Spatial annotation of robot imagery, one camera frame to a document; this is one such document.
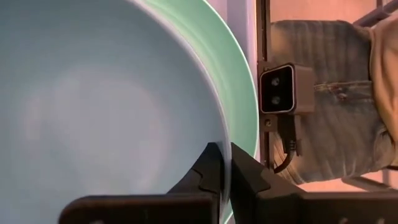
screw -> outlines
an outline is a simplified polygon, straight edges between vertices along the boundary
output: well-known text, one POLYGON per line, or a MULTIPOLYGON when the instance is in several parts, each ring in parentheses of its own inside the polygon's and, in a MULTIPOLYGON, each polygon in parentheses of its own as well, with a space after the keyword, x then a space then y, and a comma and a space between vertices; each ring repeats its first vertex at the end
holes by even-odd
POLYGON ((266 119, 266 126, 267 127, 271 127, 271 125, 272 125, 271 120, 270 119, 266 119))

metal frame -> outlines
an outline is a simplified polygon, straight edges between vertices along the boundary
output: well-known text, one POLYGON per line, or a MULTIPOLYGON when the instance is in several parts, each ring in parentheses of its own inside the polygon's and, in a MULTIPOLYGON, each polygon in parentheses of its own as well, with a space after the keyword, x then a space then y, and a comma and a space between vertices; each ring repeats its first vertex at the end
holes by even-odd
MULTIPOLYGON (((257 75, 262 74, 271 59, 271 4, 270 0, 256 0, 257 26, 257 75)), ((260 163, 268 169, 274 168, 274 148, 270 147, 272 139, 265 129, 273 127, 271 118, 260 117, 260 163)))
POLYGON ((392 0, 385 5, 382 3, 380 5, 380 2, 377 1, 376 5, 378 7, 375 10, 358 19, 354 24, 363 27, 372 27, 376 25, 379 21, 388 18, 391 13, 398 9, 398 0, 392 0))
POLYGON ((359 189, 368 192, 385 192, 385 191, 398 191, 390 185, 390 170, 397 170, 398 167, 387 166, 382 170, 382 182, 371 180, 366 177, 347 177, 342 178, 341 181, 359 189))

camera lens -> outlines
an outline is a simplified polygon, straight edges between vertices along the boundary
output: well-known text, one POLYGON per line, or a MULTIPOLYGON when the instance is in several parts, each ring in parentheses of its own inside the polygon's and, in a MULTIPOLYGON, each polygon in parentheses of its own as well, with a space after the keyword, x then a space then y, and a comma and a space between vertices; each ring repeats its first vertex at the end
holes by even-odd
POLYGON ((271 85, 273 85, 273 86, 279 85, 279 78, 273 78, 271 81, 271 85))
POLYGON ((280 97, 279 96, 272 97, 271 102, 273 105, 278 105, 280 103, 280 97))

person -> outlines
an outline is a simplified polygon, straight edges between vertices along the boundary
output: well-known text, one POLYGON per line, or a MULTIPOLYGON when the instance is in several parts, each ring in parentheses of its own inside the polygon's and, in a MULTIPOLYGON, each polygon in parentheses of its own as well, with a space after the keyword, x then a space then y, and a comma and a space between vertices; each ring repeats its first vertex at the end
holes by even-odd
MULTIPOLYGON (((271 25, 272 61, 312 67, 315 112, 302 118, 303 155, 280 175, 306 182, 359 176, 398 164, 398 17, 374 28, 345 21, 271 25)), ((273 134, 275 163, 285 158, 273 134)))

pink wall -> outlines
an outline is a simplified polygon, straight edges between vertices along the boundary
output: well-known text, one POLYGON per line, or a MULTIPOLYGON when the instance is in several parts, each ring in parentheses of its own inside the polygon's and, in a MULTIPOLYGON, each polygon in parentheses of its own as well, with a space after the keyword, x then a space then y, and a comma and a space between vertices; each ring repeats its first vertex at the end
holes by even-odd
POLYGON ((353 22, 376 7, 376 0, 271 0, 271 18, 353 22))

